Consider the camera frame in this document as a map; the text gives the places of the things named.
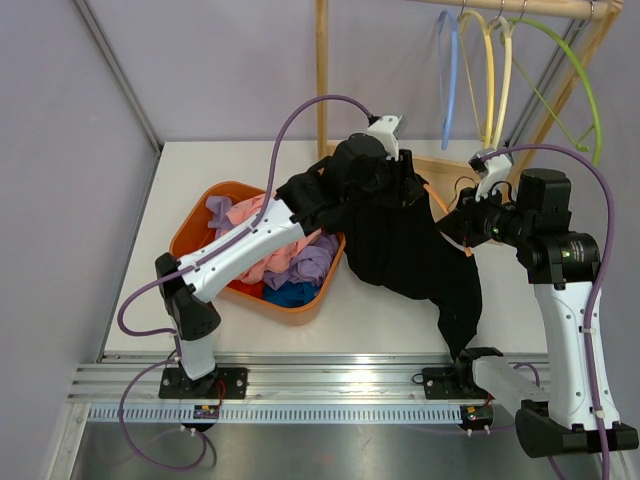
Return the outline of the orange clothes hanger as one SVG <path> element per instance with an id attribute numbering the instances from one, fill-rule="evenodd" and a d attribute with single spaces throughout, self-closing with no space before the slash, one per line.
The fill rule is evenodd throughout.
<path id="1" fill-rule="evenodd" d="M 425 183 L 424 184 L 424 189 L 429 194 L 429 196 L 435 201 L 435 203 L 438 205 L 439 210 L 441 211 L 441 213 L 444 216 L 447 216 L 450 213 L 450 207 L 445 204 L 444 200 L 440 197 L 440 195 L 436 192 L 436 190 L 429 183 Z M 463 252 L 466 257 L 470 258 L 470 257 L 473 256 L 473 252 L 472 252 L 472 250 L 470 248 L 462 247 L 462 246 L 456 244 L 453 240 L 451 240 L 446 235 L 444 235 L 443 238 L 447 242 L 449 242 L 452 246 L 454 246 L 456 249 L 458 249 L 461 252 Z"/>

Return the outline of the black t shirt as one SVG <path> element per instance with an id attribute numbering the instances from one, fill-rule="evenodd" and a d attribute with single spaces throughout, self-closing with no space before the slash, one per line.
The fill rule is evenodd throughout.
<path id="1" fill-rule="evenodd" d="M 374 205 L 375 164 L 375 158 L 339 153 L 321 160 L 320 179 L 344 206 L 330 227 L 345 235 L 349 267 L 361 281 L 438 307 L 438 329 L 456 359 L 482 313 L 476 261 L 443 238 L 426 182 L 415 171 L 412 205 Z"/>

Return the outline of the light blue clothes hanger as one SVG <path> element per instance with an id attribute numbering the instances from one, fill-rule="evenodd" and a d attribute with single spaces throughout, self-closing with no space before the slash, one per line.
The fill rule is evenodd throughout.
<path id="1" fill-rule="evenodd" d="M 441 149 L 449 146 L 456 110 L 459 62 L 459 27 L 450 9 L 443 9 L 437 19 L 439 97 L 441 107 Z"/>

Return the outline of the purple t shirt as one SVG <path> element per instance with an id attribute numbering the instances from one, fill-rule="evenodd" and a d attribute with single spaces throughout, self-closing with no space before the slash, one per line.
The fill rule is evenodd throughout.
<path id="1" fill-rule="evenodd" d="M 243 223 L 262 207 L 265 194 L 233 205 L 228 197 L 212 196 L 206 206 L 217 217 L 209 223 L 217 230 L 216 237 L 225 235 Z M 262 281 L 277 290 L 287 281 L 292 283 L 311 282 L 321 287 L 331 268 L 339 241 L 335 234 L 317 230 L 313 234 L 288 244 L 266 256 L 237 277 L 247 284 Z"/>

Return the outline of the cream clothes hanger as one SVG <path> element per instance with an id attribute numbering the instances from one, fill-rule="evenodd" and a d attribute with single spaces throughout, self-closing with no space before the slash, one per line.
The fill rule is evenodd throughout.
<path id="1" fill-rule="evenodd" d="M 491 143 L 492 148 L 497 150 L 503 137 L 503 130 L 510 96 L 513 68 L 513 25 L 504 17 L 503 10 L 500 10 L 499 15 L 490 22 L 489 29 L 491 32 L 497 30 L 500 31 L 500 40 L 502 41 L 504 51 L 500 100 L 498 104 L 498 113 L 494 125 Z"/>

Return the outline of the blue t shirt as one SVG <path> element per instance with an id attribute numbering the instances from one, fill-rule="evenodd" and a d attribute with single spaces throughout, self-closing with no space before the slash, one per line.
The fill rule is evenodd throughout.
<path id="1" fill-rule="evenodd" d="M 320 287 L 311 282 L 292 283 L 287 281 L 277 290 L 265 285 L 263 299 L 283 308 L 298 308 L 312 302 L 319 291 Z"/>

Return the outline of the pink t shirt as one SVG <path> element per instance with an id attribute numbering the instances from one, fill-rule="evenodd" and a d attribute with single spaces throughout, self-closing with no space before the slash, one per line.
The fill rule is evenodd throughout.
<path id="1" fill-rule="evenodd" d="M 261 209 L 225 235 L 233 238 L 225 242 L 225 250 L 213 258 L 213 270 L 218 278 L 228 281 L 288 244 L 302 240 L 317 230 L 305 233 L 302 226 L 291 220 L 293 213 L 282 200 L 267 199 Z"/>

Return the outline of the green clothes hanger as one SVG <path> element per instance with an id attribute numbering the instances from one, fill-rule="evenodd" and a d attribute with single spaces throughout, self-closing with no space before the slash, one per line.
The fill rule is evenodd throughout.
<path id="1" fill-rule="evenodd" d="M 591 80 L 587 74 L 586 67 L 588 64 L 588 59 L 586 57 L 580 56 L 577 52 L 577 47 L 579 46 L 579 41 L 582 37 L 588 33 L 591 27 L 591 22 L 586 20 L 589 24 L 582 30 L 580 37 L 576 40 L 576 42 L 572 45 L 572 50 L 575 52 L 578 60 L 584 67 L 586 75 L 584 76 L 585 81 L 589 81 L 590 90 L 588 93 L 585 92 L 582 82 L 578 78 L 578 75 L 573 71 L 571 64 L 566 61 L 563 67 L 558 71 L 555 75 L 555 79 L 552 82 L 551 90 L 545 95 L 547 100 L 551 103 L 552 106 L 561 106 L 561 112 L 568 102 L 571 94 L 573 93 L 576 87 L 581 87 L 584 95 L 586 97 L 588 110 L 590 113 L 591 124 L 586 128 L 584 133 L 587 131 L 589 127 L 591 127 L 591 133 L 586 136 L 582 144 L 585 146 L 589 146 L 590 150 L 588 153 L 591 155 L 591 163 L 595 166 L 600 164 L 602 149 L 603 149 L 603 128 L 602 121 L 600 118 L 599 107 L 597 104 L 596 96 L 593 90 L 593 86 Z M 546 112 L 543 109 L 540 109 L 535 119 L 530 123 L 529 130 L 525 133 L 524 139 L 526 143 L 541 143 L 546 139 L 548 132 L 551 130 L 553 126 L 558 127 L 557 125 L 551 125 L 551 118 L 547 116 Z M 584 133 L 579 136 L 574 135 L 576 139 L 579 139 Z"/>

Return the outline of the orange t shirt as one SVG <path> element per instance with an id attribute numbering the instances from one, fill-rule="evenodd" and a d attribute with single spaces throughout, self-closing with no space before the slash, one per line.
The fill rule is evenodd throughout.
<path id="1" fill-rule="evenodd" d="M 228 288 L 239 292 L 240 294 L 250 296 L 256 299 L 262 300 L 264 298 L 263 290 L 265 284 L 262 281 L 253 284 L 247 284 L 240 280 L 233 280 L 228 285 Z"/>

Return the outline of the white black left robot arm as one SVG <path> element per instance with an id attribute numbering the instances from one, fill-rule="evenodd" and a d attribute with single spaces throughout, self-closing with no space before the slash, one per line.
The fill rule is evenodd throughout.
<path id="1" fill-rule="evenodd" d="M 155 261 L 159 290 L 177 331 L 178 360 L 162 374 L 163 399 L 233 397 L 243 368 L 218 367 L 212 346 L 221 316 L 218 294 L 241 273 L 281 247 L 334 227 L 348 199 L 389 200 L 402 206 L 413 174 L 412 155 L 372 134 L 356 133 L 334 152 L 277 188 L 261 209 L 197 251 Z"/>

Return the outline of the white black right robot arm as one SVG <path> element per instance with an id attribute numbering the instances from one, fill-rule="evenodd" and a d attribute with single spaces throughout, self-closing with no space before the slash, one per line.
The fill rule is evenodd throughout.
<path id="1" fill-rule="evenodd" d="M 464 247 L 489 240 L 513 247 L 527 272 L 544 323 L 549 389 L 529 384 L 501 353 L 487 348 L 463 352 L 453 380 L 463 395 L 483 390 L 498 400 L 531 458 L 639 446 L 638 431 L 621 421 L 608 391 L 596 285 L 604 262 L 591 235 L 570 230 L 570 195 L 563 172 L 527 169 L 515 200 L 502 202 L 497 184 L 464 188 L 437 223 Z"/>

